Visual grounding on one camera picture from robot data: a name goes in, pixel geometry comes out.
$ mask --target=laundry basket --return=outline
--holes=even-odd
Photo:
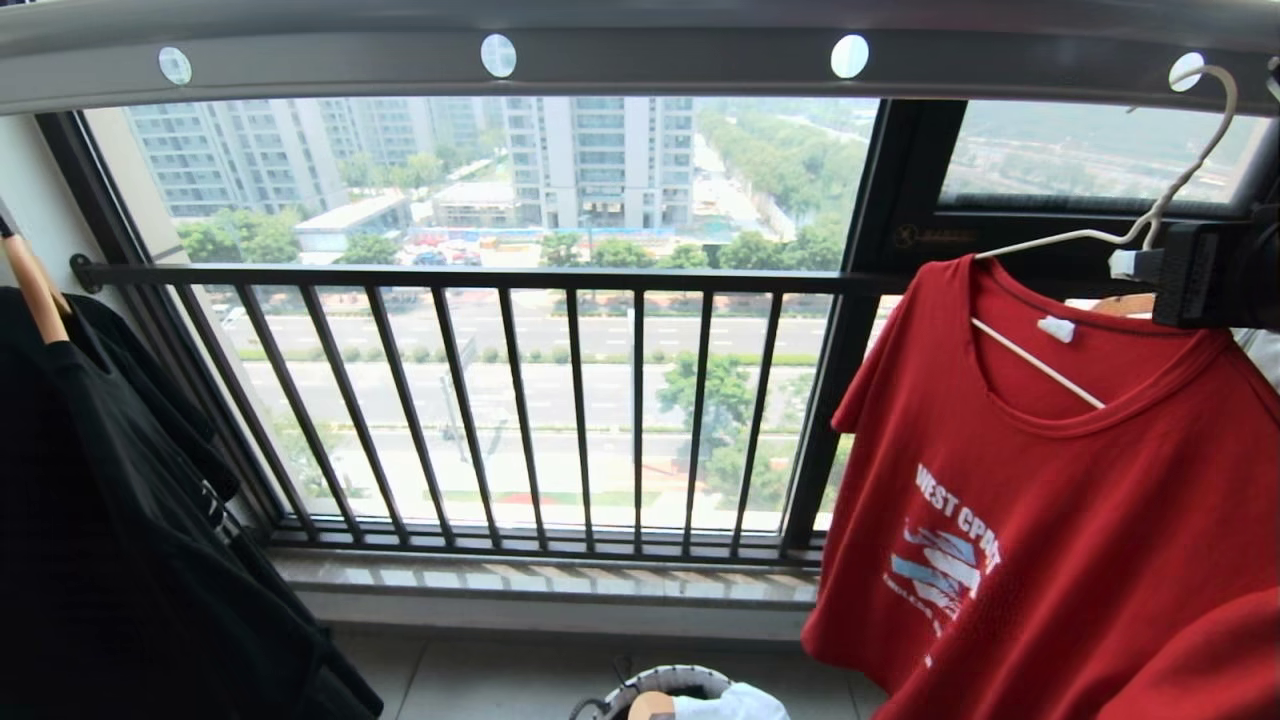
[[[733,682],[723,674],[703,667],[701,665],[659,665],[650,667],[630,680],[623,682],[604,700],[585,700],[573,708],[570,720],[626,720],[640,693],[658,691],[669,696],[698,697],[703,700],[716,700],[724,694],[724,691]],[[590,715],[582,716],[582,711],[591,708]]]

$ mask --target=black jacket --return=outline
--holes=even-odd
[[[72,300],[44,346],[0,290],[9,717],[376,717],[381,701],[262,553],[210,524],[238,482],[124,322]]]

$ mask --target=red t-shirt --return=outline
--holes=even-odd
[[[833,425],[855,441],[804,647],[883,687],[877,720],[1280,717],[1280,398],[1226,331],[932,263]]]

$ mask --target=tiled floor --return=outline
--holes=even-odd
[[[339,647],[383,697],[385,720],[563,720],[584,697],[618,682],[614,659],[635,671],[673,662],[714,667],[774,694],[794,720],[868,720],[884,694],[858,673],[804,655],[654,650],[582,641],[458,641],[342,629]]]

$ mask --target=white cloth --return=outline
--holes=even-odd
[[[1280,392],[1280,333],[1254,328],[1236,328],[1231,333],[1271,387]]]
[[[676,720],[790,720],[782,703],[746,683],[733,683],[716,700],[673,697]]]

